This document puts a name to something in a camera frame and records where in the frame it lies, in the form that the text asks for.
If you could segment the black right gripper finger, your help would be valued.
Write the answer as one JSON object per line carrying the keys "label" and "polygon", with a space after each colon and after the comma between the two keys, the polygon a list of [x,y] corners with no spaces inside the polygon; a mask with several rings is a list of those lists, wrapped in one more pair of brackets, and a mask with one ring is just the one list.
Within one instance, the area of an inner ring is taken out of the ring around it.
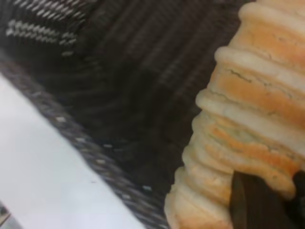
{"label": "black right gripper finger", "polygon": [[263,179],[234,172],[229,212],[234,229],[303,229],[305,172],[293,176],[296,196],[284,200]]}

